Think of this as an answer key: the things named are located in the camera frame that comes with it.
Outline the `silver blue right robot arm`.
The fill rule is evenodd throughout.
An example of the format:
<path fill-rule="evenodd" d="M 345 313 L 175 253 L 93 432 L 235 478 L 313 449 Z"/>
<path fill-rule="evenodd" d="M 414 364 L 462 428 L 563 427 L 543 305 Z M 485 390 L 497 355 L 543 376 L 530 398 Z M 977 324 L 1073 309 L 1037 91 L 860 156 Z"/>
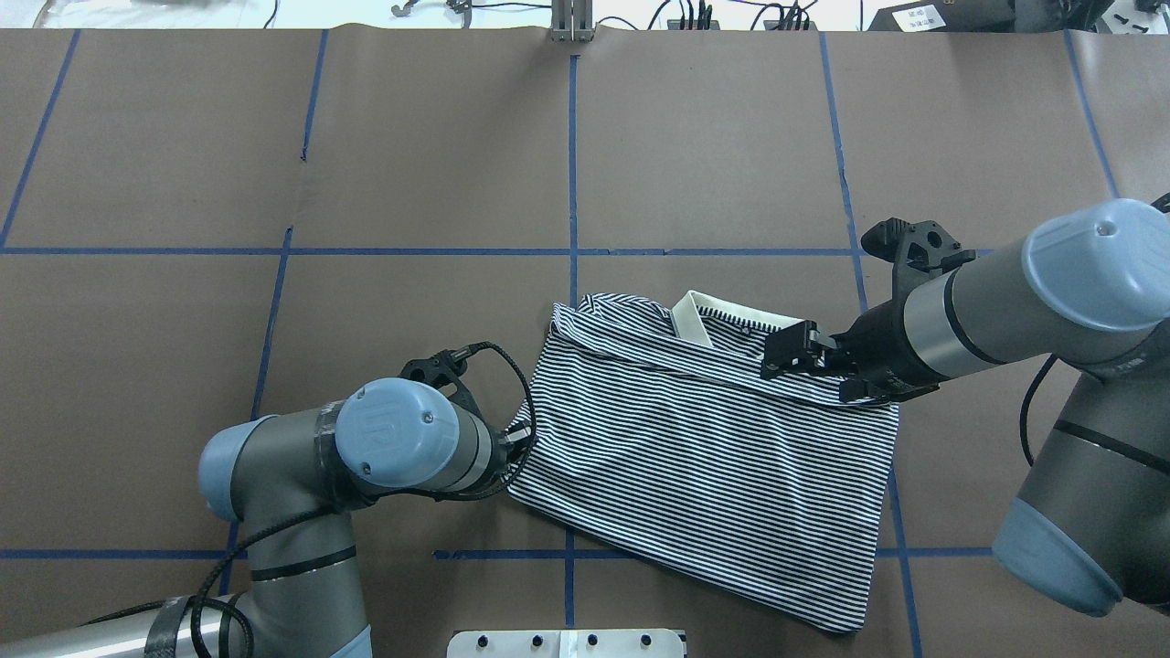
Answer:
<path fill-rule="evenodd" d="M 1057 603 L 1103 617 L 1169 599 L 1166 196 L 1051 219 L 987 255 L 937 222 L 890 218 L 860 241 L 892 297 L 844 333 L 769 334 L 760 378 L 835 377 L 844 404 L 911 400 L 1042 357 L 1018 417 L 1028 474 L 992 555 Z"/>

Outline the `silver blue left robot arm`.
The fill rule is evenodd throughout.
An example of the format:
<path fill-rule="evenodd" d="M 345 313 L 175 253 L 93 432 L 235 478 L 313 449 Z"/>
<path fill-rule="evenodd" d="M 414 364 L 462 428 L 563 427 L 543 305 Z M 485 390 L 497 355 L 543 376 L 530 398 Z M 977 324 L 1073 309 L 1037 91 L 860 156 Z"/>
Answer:
<path fill-rule="evenodd" d="M 246 555 L 250 587 L 218 597 L 222 563 L 194 594 L 11 642 L 4 656 L 369 657 L 355 510 L 392 494 L 477 496 L 505 469 L 508 450 L 477 407 L 397 377 L 221 430 L 199 488 L 246 532 L 229 558 Z"/>

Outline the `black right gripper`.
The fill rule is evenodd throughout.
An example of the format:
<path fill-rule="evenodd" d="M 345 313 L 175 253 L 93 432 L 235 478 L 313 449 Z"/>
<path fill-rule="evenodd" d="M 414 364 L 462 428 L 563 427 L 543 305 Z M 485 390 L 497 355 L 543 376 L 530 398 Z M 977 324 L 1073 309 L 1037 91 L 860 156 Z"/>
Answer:
<path fill-rule="evenodd" d="M 837 396 L 853 400 L 911 400 L 940 388 L 941 373 L 911 350 L 902 306 L 878 306 L 862 313 L 847 333 L 820 333 L 811 320 L 768 334 L 760 378 L 782 375 L 841 377 Z"/>

